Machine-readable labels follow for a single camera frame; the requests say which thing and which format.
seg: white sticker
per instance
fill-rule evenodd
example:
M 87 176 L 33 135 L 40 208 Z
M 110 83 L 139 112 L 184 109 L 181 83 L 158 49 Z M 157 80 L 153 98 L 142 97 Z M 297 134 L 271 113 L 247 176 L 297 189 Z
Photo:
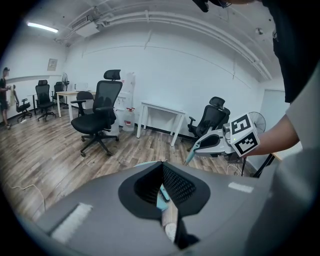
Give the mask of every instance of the white sticker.
M 252 186 L 241 185 L 241 184 L 235 183 L 235 182 L 231 182 L 228 185 L 228 187 L 232 188 L 234 190 L 239 190 L 239 191 L 246 192 L 246 193 L 251 193 L 254 190 L 254 188 Z

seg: office chair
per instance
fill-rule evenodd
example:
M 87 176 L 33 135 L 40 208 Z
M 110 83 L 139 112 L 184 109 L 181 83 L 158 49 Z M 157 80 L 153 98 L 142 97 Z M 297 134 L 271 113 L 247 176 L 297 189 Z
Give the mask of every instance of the office chair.
M 56 114 L 53 112 L 48 112 L 49 108 L 52 107 L 55 103 L 50 100 L 49 96 L 49 89 L 50 85 L 48 84 L 47 80 L 40 80 L 38 82 L 38 85 L 35 87 L 36 95 L 38 97 L 37 99 L 37 107 L 39 109 L 44 110 L 44 113 L 37 119 L 39 122 L 40 118 L 44 117 L 44 121 L 47 121 L 47 116 L 54 116 L 56 117 Z
M 76 95 L 76 100 L 71 101 L 70 103 L 77 103 L 79 110 L 78 110 L 78 117 L 93 114 L 93 109 L 88 108 L 84 109 L 82 103 L 85 103 L 87 100 L 93 100 L 94 96 L 89 91 L 79 91 Z
M 216 129 L 222 129 L 222 126 L 226 123 L 228 123 L 229 116 L 230 116 L 230 110 L 224 107 L 225 100 L 220 97 L 213 97 L 210 99 L 209 104 L 212 106 L 216 106 L 219 109 L 223 110 L 226 113 L 225 118 L 219 123 Z
M 22 114 L 21 116 L 19 116 L 17 118 L 17 122 L 19 123 L 19 119 L 21 119 L 21 122 L 22 122 L 22 120 L 26 119 L 26 117 L 32 118 L 32 113 L 27 110 L 27 108 L 30 108 L 30 102 L 26 103 L 26 101 L 28 100 L 27 98 L 21 100 L 22 106 L 20 106 L 17 92 L 15 91 L 15 89 L 16 89 L 16 86 L 13 85 L 13 93 L 14 93 L 14 97 L 15 97 L 15 109 L 18 113 L 21 112 L 21 114 Z
M 222 125 L 226 124 L 229 120 L 230 111 L 223 107 L 225 103 L 224 99 L 213 97 L 209 103 L 210 105 L 205 106 L 202 119 L 197 126 L 192 125 L 196 120 L 192 116 L 189 116 L 191 122 L 188 124 L 188 130 L 194 134 L 194 140 L 201 138 L 209 129 L 222 128 Z
M 54 91 L 51 91 L 52 94 L 52 101 L 56 100 L 57 101 L 57 93 L 58 92 L 63 92 L 64 91 L 64 85 L 62 82 L 56 82 L 55 86 L 54 86 Z
M 110 131 L 111 125 L 116 120 L 114 113 L 114 104 L 122 88 L 122 82 L 115 81 L 120 79 L 120 70 L 108 70 L 103 76 L 105 79 L 99 81 L 96 85 L 96 93 L 93 102 L 93 113 L 84 114 L 71 121 L 73 128 L 82 134 L 81 140 L 92 139 L 83 149 L 80 150 L 81 156 L 85 157 L 84 150 L 88 148 L 94 142 L 99 144 L 106 151 L 108 156 L 112 156 L 112 153 L 108 150 L 106 145 L 101 139 L 115 138 L 119 141 L 119 138 L 114 135 L 104 135 L 101 131 Z

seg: cable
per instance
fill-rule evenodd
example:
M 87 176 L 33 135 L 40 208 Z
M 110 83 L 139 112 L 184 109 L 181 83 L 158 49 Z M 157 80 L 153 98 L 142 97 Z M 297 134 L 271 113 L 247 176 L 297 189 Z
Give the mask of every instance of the cable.
M 238 168 L 234 165 L 234 164 L 229 164 L 227 167 L 226 167 L 226 174 L 228 174 L 228 167 L 229 166 L 232 166 L 234 168 L 236 168 L 238 170 Z
M 36 185 L 31 184 L 31 185 L 29 185 L 29 186 L 26 186 L 26 187 L 22 188 L 22 187 L 20 187 L 20 186 L 14 186 L 14 187 L 12 187 L 12 186 L 9 185 L 8 182 L 7 182 L 6 184 L 7 184 L 7 185 L 9 186 L 9 188 L 11 188 L 11 189 L 17 189 L 17 188 L 19 188 L 19 189 L 21 189 L 21 190 L 26 190 L 27 188 L 35 187 L 35 188 L 40 192 L 40 195 L 42 196 L 42 199 L 43 199 L 43 208 L 44 208 L 44 211 L 46 211 L 46 201 L 45 201 L 45 197 L 44 197 L 44 195 L 41 193 L 40 189 L 37 188 Z

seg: white table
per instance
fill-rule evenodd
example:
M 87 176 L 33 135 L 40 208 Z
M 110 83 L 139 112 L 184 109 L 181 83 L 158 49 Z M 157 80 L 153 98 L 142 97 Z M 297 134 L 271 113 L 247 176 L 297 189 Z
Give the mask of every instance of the white table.
M 92 95 L 96 95 L 95 91 L 90 91 L 90 93 Z M 59 117 L 61 117 L 59 96 L 64 96 L 64 97 L 66 97 L 66 102 L 69 106 L 70 122 L 74 119 L 74 117 L 72 115 L 71 97 L 76 96 L 77 94 L 78 94 L 78 91 L 59 91 L 56 93 Z
M 184 120 L 184 118 L 186 116 L 186 112 L 184 112 L 183 110 L 177 110 L 177 109 L 173 109 L 173 108 L 162 106 L 162 105 L 158 105 L 158 104 L 153 104 L 151 102 L 144 101 L 144 100 L 141 101 L 141 111 L 140 111 L 140 116 L 139 116 L 138 131 L 136 133 L 136 137 L 137 138 L 140 138 L 141 125 L 142 125 L 142 119 L 143 119 L 144 111 L 146 112 L 146 114 L 145 114 L 143 129 L 146 129 L 146 127 L 147 127 L 147 122 L 148 122 L 148 117 L 149 117 L 149 111 L 148 111 L 149 108 L 156 109 L 156 110 L 162 110 L 162 111 L 166 111 L 166 112 L 169 112 L 169 113 L 176 114 L 175 120 L 174 120 L 174 122 L 172 124 L 172 127 L 171 127 L 171 133 L 170 133 L 170 136 L 172 136 L 173 133 L 174 133 L 174 136 L 173 136 L 173 139 L 172 139 L 172 142 L 171 142 L 171 147 L 173 147 L 175 145 L 176 139 L 178 137 L 178 133 L 180 131 L 182 122 L 183 122 L 183 120 Z M 178 125 L 177 125 L 177 127 L 175 129 L 175 132 L 174 132 L 175 123 L 177 121 L 178 121 Z

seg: mesh chair back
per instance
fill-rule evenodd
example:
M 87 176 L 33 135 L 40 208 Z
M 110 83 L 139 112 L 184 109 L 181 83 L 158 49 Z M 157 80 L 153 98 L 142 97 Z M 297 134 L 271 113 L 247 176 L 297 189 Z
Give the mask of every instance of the mesh chair back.
M 222 121 L 219 123 L 216 129 L 222 129 L 222 126 L 229 121 L 229 116 L 230 116 L 230 110 L 227 109 L 226 107 L 223 108 L 223 112 L 225 112 L 225 118 L 222 119 Z
M 122 82 L 120 81 L 99 81 L 96 85 L 93 112 L 96 108 L 113 107 L 121 88 Z
M 215 130 L 226 115 L 227 113 L 219 110 L 217 106 L 205 106 L 202 119 L 195 130 L 196 135 L 202 137 L 208 132 L 210 127 L 212 127 L 212 130 Z
M 64 85 L 62 82 L 57 82 L 54 86 L 54 98 L 57 98 L 57 93 L 58 92 L 63 92 L 64 91 Z
M 41 105 L 50 102 L 49 89 L 49 84 L 37 85 L 35 87 L 36 95 L 38 97 L 38 104 Z
M 82 101 L 82 100 L 93 100 L 94 99 L 94 96 L 92 95 L 91 92 L 89 91 L 79 91 L 77 94 L 76 94 L 76 99 L 78 101 Z

